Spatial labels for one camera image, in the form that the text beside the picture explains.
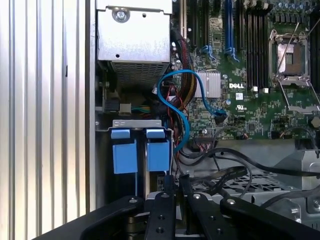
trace black ram slot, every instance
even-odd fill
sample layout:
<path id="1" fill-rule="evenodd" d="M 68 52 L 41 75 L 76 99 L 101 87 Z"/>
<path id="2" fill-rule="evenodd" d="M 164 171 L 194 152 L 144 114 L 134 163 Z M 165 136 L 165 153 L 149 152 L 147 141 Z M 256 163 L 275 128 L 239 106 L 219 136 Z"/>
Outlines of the black ram slot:
<path id="1" fill-rule="evenodd" d="M 252 89 L 254 83 L 253 83 L 253 44 L 252 44 L 252 18 L 253 15 L 251 14 L 250 10 L 248 10 L 246 15 L 246 25 L 247 25 L 247 41 L 246 41 L 246 57 L 247 57 L 247 88 L 250 90 Z"/>
<path id="2" fill-rule="evenodd" d="M 257 15 L 253 15 L 253 23 L 252 23 L 252 28 L 253 28 L 253 40 L 252 40 L 252 44 L 253 44 L 253 85 L 254 86 L 259 86 L 258 80 L 258 71 L 259 66 L 258 66 L 258 51 L 259 51 L 259 40 L 258 40 L 258 16 Z"/>
<path id="3" fill-rule="evenodd" d="M 257 1 L 256 6 L 246 12 L 247 25 L 247 87 L 259 89 L 269 87 L 269 43 L 268 13 L 273 5 L 263 8 L 264 3 Z"/>
<path id="4" fill-rule="evenodd" d="M 320 17 L 319 12 L 310 15 L 310 28 L 312 28 Z M 310 81 L 317 93 L 320 93 L 320 24 L 310 34 Z"/>
<path id="5" fill-rule="evenodd" d="M 188 16 L 188 26 L 190 26 L 191 31 L 187 31 L 188 38 L 190 39 L 190 45 L 197 47 L 199 44 L 199 21 L 198 21 L 198 1 L 189 0 L 187 2 L 189 7 L 189 16 Z"/>
<path id="6" fill-rule="evenodd" d="M 202 47 L 209 45 L 209 39 L 210 39 L 210 6 L 209 6 L 209 0 L 202 0 Z"/>
<path id="7" fill-rule="evenodd" d="M 244 0 L 236 1 L 237 50 L 245 49 L 245 10 Z"/>
<path id="8" fill-rule="evenodd" d="M 264 63 L 263 63 L 263 56 L 264 56 L 264 53 L 263 51 L 265 50 L 264 49 L 264 30 L 263 30 L 263 27 L 262 27 L 262 24 L 263 24 L 263 18 L 264 16 L 258 16 L 258 43 L 259 43 L 259 47 L 258 47 L 258 74 L 257 74 L 257 77 L 258 77 L 258 86 L 260 88 L 263 88 L 264 87 L 264 70 L 265 70 L 265 66 L 264 66 Z"/>

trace motherboard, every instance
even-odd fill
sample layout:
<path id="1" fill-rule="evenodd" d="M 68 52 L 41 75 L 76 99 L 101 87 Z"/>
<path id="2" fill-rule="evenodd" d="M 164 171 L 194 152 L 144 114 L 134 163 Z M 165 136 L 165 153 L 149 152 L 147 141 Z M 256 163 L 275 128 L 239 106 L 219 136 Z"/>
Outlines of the motherboard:
<path id="1" fill-rule="evenodd" d="M 307 137 L 299 131 L 281 135 L 293 127 L 316 135 L 320 127 L 316 2 L 181 0 L 177 4 L 175 17 L 190 45 L 193 68 L 206 86 L 207 101 L 227 111 L 227 119 L 215 122 L 196 92 L 186 114 L 191 139 L 211 136 L 225 126 L 246 132 L 250 139 Z M 172 62 L 173 68 L 181 67 L 175 55 Z M 220 84 L 218 93 L 210 81 Z M 225 131 L 221 138 L 236 136 Z"/>

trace ram slot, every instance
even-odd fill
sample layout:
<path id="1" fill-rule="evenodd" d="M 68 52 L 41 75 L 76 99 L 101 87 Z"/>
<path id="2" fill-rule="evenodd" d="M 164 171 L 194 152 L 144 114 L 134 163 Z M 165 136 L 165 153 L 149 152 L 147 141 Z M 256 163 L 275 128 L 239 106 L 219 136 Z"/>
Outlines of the ram slot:
<path id="1" fill-rule="evenodd" d="M 263 69 L 263 88 L 269 87 L 269 41 L 268 41 L 268 16 L 264 16 L 262 19 L 262 31 L 263 31 L 263 46 L 264 49 L 262 51 L 262 65 Z"/>
<path id="2" fill-rule="evenodd" d="M 233 0 L 225 0 L 224 18 L 225 18 L 224 54 L 231 56 L 235 61 L 239 62 L 239 60 L 236 58 L 236 49 L 234 46 Z"/>
<path id="3" fill-rule="evenodd" d="M 257 1 L 247 10 L 247 87 L 249 90 L 269 87 L 268 13 L 272 4 Z"/>
<path id="4" fill-rule="evenodd" d="M 260 88 L 264 87 L 264 72 L 265 66 L 263 64 L 263 56 L 264 56 L 264 29 L 263 29 L 263 21 L 265 16 L 258 16 L 258 49 L 257 49 L 257 57 L 258 57 L 258 68 L 257 68 L 257 76 L 258 76 L 258 85 Z"/>
<path id="5" fill-rule="evenodd" d="M 310 15 L 310 28 L 312 28 L 320 18 L 319 12 Z M 310 81 L 316 93 L 320 93 L 320 24 L 313 29 L 310 34 Z"/>
<path id="6" fill-rule="evenodd" d="M 258 16 L 256 14 L 253 15 L 253 22 L 252 22 L 252 28 L 253 28 L 253 86 L 259 87 L 258 83 L 258 51 L 259 51 L 259 40 L 258 40 Z"/>
<path id="7" fill-rule="evenodd" d="M 210 44 L 210 6 L 209 0 L 202 0 L 203 11 L 203 46 Z"/>
<path id="8" fill-rule="evenodd" d="M 199 21 L 198 21 L 198 1 L 196 0 L 189 0 L 187 2 L 189 8 L 189 15 L 188 15 L 188 26 L 190 26 L 191 31 L 187 31 L 188 38 L 190 39 L 190 44 L 193 47 L 202 47 L 199 46 Z"/>
<path id="9" fill-rule="evenodd" d="M 244 0 L 236 1 L 237 50 L 245 49 L 245 10 Z"/>
<path id="10" fill-rule="evenodd" d="M 251 90 L 254 86 L 253 82 L 253 27 L 252 27 L 253 15 L 251 10 L 247 11 L 246 22 L 247 22 L 247 41 L 246 41 L 246 57 L 247 57 L 247 88 Z"/>

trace chip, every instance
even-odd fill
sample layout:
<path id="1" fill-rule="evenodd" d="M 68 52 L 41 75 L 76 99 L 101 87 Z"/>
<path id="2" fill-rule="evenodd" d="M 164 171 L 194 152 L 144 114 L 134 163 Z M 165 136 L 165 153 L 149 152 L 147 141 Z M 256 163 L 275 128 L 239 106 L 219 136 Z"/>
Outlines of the chip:
<path id="1" fill-rule="evenodd" d="M 253 124 L 253 123 L 249 123 L 249 124 L 248 124 L 248 130 L 249 130 L 250 132 L 252 132 L 252 131 L 256 130 L 256 126 L 255 126 L 255 124 Z"/>

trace blue ram slot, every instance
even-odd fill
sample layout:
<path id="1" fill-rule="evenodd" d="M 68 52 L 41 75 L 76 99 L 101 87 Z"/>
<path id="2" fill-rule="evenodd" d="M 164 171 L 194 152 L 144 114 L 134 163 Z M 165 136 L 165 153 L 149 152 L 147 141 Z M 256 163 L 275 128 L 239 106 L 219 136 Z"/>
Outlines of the blue ram slot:
<path id="1" fill-rule="evenodd" d="M 234 46 L 234 18 L 233 18 L 233 0 L 225 0 L 224 2 L 225 15 L 225 49 L 224 53 L 230 55 L 235 61 L 236 49 Z"/>

